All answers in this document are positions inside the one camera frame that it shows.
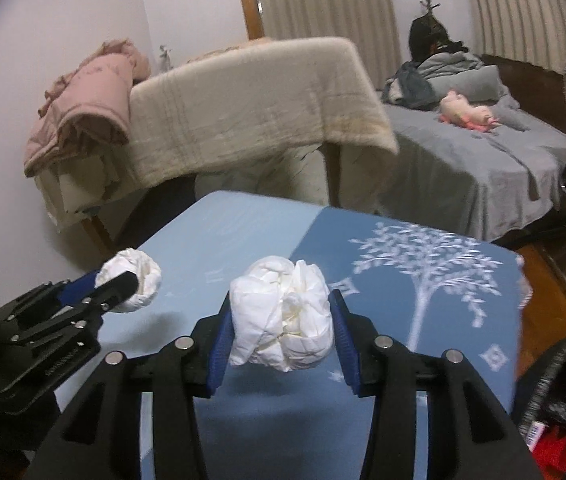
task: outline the chair leg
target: chair leg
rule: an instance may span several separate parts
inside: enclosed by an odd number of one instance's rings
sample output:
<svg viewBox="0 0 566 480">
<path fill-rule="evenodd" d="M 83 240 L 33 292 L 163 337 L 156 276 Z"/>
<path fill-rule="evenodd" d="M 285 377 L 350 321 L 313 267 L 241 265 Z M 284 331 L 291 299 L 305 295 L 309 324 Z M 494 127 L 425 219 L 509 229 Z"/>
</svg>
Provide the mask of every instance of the chair leg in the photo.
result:
<svg viewBox="0 0 566 480">
<path fill-rule="evenodd" d="M 109 260 L 112 256 L 114 256 L 114 254 L 116 254 L 117 251 L 114 248 L 114 243 L 110 238 L 110 234 L 98 216 L 81 220 L 81 225 L 90 237 L 90 240 L 92 240 L 92 243 L 101 253 L 101 256 Z"/>
<path fill-rule="evenodd" d="M 325 158 L 325 173 L 330 206 L 341 207 L 339 191 L 341 190 L 341 146 L 326 142 L 319 148 Z"/>
</svg>

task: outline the crumpled tissue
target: crumpled tissue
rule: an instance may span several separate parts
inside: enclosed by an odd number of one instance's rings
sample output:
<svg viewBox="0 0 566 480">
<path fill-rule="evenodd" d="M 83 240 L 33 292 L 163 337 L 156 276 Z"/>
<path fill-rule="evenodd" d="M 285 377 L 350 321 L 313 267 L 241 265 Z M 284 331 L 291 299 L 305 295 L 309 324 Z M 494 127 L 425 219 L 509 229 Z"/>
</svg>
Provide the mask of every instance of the crumpled tissue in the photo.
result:
<svg viewBox="0 0 566 480">
<path fill-rule="evenodd" d="M 119 251 L 113 258 L 105 262 L 94 279 L 94 285 L 101 286 L 126 270 L 137 275 L 137 292 L 114 307 L 111 312 L 134 312 L 152 303 L 161 286 L 161 268 L 147 254 L 136 249 Z"/>
<path fill-rule="evenodd" d="M 282 372 L 316 365 L 334 342 L 329 293 L 321 270 L 303 260 L 268 256 L 252 264 L 230 284 L 230 364 Z"/>
</svg>

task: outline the red object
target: red object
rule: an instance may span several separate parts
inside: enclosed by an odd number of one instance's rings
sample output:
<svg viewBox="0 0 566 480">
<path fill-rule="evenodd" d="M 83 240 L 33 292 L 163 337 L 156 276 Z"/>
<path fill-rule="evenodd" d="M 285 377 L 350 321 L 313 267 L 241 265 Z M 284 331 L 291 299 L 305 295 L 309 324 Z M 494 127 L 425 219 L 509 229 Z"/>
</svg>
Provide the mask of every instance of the red object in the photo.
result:
<svg viewBox="0 0 566 480">
<path fill-rule="evenodd" d="M 551 468 L 566 473 L 566 432 L 559 426 L 546 430 L 532 454 L 543 472 Z"/>
</svg>

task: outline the blue tablecloth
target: blue tablecloth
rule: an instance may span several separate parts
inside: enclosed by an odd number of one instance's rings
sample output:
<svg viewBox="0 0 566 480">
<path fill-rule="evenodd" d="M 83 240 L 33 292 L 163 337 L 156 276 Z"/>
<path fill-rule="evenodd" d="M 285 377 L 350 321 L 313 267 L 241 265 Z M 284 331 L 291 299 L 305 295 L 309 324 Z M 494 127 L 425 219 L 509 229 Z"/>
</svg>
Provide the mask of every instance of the blue tablecloth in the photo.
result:
<svg viewBox="0 0 566 480">
<path fill-rule="evenodd" d="M 514 253 L 389 219 L 229 192 L 209 195 L 141 248 L 161 266 L 158 297 L 134 314 L 106 314 L 102 354 L 57 391 L 61 405 L 105 352 L 147 354 L 189 333 L 218 311 L 233 278 L 277 254 L 318 264 L 379 332 L 421 353 L 460 349 L 509 407 L 523 301 Z M 351 393 L 335 352 L 288 374 L 229 368 L 215 397 L 195 407 L 211 480 L 359 477 L 373 400 Z M 151 479 L 149 396 L 141 419 L 143 478 Z M 419 397 L 418 480 L 426 477 L 426 420 Z"/>
</svg>

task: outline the blue gripper pad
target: blue gripper pad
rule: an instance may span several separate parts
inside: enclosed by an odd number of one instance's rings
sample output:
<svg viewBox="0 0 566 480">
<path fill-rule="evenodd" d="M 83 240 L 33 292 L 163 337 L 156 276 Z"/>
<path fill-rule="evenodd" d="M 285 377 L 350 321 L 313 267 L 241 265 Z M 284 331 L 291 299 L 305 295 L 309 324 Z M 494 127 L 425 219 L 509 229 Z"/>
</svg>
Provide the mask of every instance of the blue gripper pad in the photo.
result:
<svg viewBox="0 0 566 480">
<path fill-rule="evenodd" d="M 63 305 L 71 305 L 81 301 L 94 290 L 94 279 L 97 271 L 93 270 L 84 274 L 74 282 L 68 283 L 61 292 L 58 293 L 58 301 Z"/>
<path fill-rule="evenodd" d="M 234 325 L 232 324 L 229 295 L 225 297 L 217 316 L 220 317 L 218 333 L 207 358 L 207 388 L 211 395 L 223 382 L 234 342 Z"/>
<path fill-rule="evenodd" d="M 354 345 L 346 322 L 346 316 L 349 314 L 348 307 L 338 289 L 332 290 L 329 300 L 334 325 L 334 342 L 343 376 L 346 384 L 351 386 L 355 395 L 358 395 L 361 390 L 361 364 L 359 352 Z"/>
</svg>

